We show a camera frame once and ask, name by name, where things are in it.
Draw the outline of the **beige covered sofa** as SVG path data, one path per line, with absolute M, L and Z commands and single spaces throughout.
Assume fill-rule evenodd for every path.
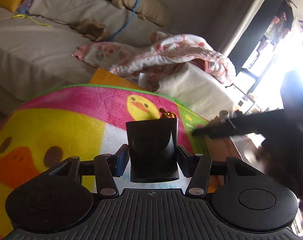
M 0 112 L 10 114 L 29 99 L 61 87 L 86 84 L 98 69 L 72 57 L 79 46 L 92 43 L 70 25 L 90 18 L 107 26 L 110 38 L 133 47 L 147 47 L 152 33 L 179 35 L 169 25 L 161 28 L 112 0 L 32 0 L 26 14 L 0 7 Z M 152 81 L 145 88 L 175 98 L 211 120 L 222 110 L 232 112 L 234 102 L 226 87 L 191 63 L 178 64 L 177 72 Z

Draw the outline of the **colourful cartoon play mat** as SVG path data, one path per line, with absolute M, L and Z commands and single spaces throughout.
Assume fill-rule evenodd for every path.
M 160 108 L 179 121 L 178 144 L 209 153 L 191 131 L 206 120 L 179 102 L 137 89 L 67 86 L 26 102 L 0 127 L 0 239 L 13 229 L 5 211 L 9 193 L 62 160 L 92 160 L 127 142 L 126 123 L 160 118 Z

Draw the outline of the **brown toy animal figurine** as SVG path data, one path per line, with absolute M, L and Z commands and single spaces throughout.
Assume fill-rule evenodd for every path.
M 177 118 L 177 115 L 172 111 L 166 111 L 163 108 L 158 110 L 161 113 L 160 119 Z

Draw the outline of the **brown plush toy on sofa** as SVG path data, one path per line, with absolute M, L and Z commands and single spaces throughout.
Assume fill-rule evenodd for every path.
M 107 41 L 111 36 L 107 26 L 95 19 L 86 18 L 70 27 L 92 42 Z

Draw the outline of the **black cylindrical cup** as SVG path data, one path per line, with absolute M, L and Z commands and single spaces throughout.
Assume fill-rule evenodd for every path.
M 178 124 L 178 118 L 126 123 L 133 183 L 164 183 L 180 178 L 176 152 Z

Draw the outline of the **floral pink blanket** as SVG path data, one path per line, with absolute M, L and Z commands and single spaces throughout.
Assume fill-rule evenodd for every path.
M 131 80 L 145 73 L 155 82 L 176 73 L 182 63 L 196 65 L 223 85 L 230 85 L 236 76 L 230 59 L 215 51 L 202 37 L 157 31 L 150 40 L 149 46 L 141 48 L 117 42 L 92 43 L 79 46 L 72 57 Z

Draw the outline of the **pink cardboard box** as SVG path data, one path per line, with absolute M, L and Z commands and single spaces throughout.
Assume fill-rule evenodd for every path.
M 222 139 L 205 137 L 205 142 L 213 161 L 225 161 L 227 157 L 236 157 L 262 171 L 254 154 L 264 139 L 262 135 L 250 133 Z

